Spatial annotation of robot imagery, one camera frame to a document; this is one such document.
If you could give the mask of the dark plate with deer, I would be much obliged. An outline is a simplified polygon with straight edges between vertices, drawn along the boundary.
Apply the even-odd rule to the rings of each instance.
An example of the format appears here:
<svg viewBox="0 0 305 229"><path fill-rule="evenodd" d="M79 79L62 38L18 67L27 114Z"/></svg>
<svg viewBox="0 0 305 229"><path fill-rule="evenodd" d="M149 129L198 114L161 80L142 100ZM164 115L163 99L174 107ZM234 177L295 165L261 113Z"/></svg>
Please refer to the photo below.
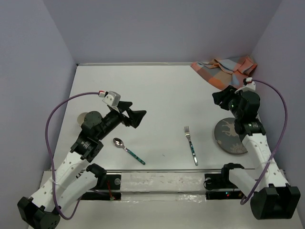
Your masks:
<svg viewBox="0 0 305 229"><path fill-rule="evenodd" d="M239 135L235 132L234 118L228 117L220 120L214 128L214 137L219 147L231 155L247 153Z"/></svg>

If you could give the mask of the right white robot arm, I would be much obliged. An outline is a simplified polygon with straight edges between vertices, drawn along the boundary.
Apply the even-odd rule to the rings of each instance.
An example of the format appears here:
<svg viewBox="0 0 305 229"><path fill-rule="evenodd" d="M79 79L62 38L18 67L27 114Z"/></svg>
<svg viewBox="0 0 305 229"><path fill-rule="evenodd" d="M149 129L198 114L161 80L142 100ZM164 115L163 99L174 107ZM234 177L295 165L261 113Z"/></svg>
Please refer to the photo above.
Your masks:
<svg viewBox="0 0 305 229"><path fill-rule="evenodd" d="M246 148L257 175L252 178L240 164L223 166L219 181L224 187L233 184L243 193L240 204L250 203L253 216L258 219L291 219L301 193L291 186L281 173L270 150L266 131L257 118L259 95L250 87L236 89L228 86L212 94L213 101L231 111L234 128Z"/></svg>

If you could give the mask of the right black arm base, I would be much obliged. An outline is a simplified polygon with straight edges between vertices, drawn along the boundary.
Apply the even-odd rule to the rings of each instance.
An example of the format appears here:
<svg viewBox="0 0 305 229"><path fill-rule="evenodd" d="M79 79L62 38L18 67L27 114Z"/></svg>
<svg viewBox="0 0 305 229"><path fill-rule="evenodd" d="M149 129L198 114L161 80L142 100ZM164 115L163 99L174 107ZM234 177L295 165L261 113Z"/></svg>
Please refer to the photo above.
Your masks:
<svg viewBox="0 0 305 229"><path fill-rule="evenodd" d="M221 174L208 173L204 175L203 186L206 189L207 200L242 199L243 192L230 181L225 181Z"/></svg>

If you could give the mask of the orange checkered cloth placemat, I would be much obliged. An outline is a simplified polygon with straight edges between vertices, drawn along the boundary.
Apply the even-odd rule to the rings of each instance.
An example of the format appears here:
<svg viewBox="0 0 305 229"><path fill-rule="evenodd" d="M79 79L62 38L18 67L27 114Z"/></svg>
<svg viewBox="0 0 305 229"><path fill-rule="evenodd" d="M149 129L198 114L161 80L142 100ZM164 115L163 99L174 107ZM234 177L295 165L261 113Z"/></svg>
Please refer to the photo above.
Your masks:
<svg viewBox="0 0 305 229"><path fill-rule="evenodd" d="M239 89L244 85L244 79L251 76L256 67L257 63L249 55L191 64L195 72L219 90L229 85Z"/></svg>

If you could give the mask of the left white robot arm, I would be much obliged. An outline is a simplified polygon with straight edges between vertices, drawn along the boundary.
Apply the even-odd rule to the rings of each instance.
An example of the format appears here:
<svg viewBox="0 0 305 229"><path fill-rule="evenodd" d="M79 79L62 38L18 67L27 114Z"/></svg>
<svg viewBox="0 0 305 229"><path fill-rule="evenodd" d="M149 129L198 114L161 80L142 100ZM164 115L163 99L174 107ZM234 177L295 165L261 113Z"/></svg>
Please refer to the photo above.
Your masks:
<svg viewBox="0 0 305 229"><path fill-rule="evenodd" d="M137 128L145 110L133 111L131 102L119 102L106 116L97 111L86 114L81 132L52 176L29 198L17 203L21 218L34 229L54 229L62 212L88 190L105 184L106 170L93 163L103 148L101 140L119 124Z"/></svg>

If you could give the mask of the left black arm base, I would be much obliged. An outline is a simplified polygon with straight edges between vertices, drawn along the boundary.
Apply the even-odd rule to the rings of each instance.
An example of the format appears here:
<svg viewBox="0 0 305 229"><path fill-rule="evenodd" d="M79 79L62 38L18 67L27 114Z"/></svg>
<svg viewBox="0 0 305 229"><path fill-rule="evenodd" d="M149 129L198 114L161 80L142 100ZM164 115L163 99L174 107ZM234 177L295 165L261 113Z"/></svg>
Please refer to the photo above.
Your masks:
<svg viewBox="0 0 305 229"><path fill-rule="evenodd" d="M104 181L83 194L81 200L113 201L121 199L121 174L107 174Z"/></svg>

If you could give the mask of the spoon with teal handle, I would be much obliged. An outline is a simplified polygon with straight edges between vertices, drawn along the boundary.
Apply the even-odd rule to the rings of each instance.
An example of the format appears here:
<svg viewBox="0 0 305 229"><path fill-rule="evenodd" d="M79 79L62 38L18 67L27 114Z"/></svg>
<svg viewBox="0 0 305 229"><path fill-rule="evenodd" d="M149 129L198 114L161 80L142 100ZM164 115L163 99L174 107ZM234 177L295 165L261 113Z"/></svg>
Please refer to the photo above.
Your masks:
<svg viewBox="0 0 305 229"><path fill-rule="evenodd" d="M113 144L117 147L117 148L121 148L124 151L126 151L128 154L130 154L133 158L135 158L138 162L140 162L142 165L146 165L146 163L140 158L138 157L135 153L133 153L131 150L129 150L123 143L123 141L119 138L114 138L113 140Z"/></svg>

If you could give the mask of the pink paper cup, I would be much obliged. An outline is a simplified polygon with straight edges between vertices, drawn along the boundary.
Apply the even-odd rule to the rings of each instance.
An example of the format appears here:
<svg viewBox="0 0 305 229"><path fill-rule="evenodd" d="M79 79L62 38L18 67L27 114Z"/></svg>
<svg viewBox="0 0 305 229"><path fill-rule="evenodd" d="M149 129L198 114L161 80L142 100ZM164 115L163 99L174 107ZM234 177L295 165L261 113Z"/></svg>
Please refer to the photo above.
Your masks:
<svg viewBox="0 0 305 229"><path fill-rule="evenodd" d="M84 113L81 113L81 114L78 115L77 124L79 126L81 126L83 124L86 115L87 115L87 112L84 112Z"/></svg>

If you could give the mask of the fork with teal handle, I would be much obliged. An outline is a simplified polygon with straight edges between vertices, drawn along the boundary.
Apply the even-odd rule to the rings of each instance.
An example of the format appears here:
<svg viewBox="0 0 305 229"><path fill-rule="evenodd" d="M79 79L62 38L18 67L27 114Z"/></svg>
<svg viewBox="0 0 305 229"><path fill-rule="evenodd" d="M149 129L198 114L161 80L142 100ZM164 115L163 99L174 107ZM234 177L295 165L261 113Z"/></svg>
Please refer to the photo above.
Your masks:
<svg viewBox="0 0 305 229"><path fill-rule="evenodd" d="M196 166L198 166L197 156L196 156L196 153L195 153L192 141L191 141L191 134L190 134L189 126L184 127L184 134L185 134L185 136L186 136L186 138L189 142L189 146L190 146L190 150L191 150L191 153L192 153L192 156L193 156L194 164Z"/></svg>

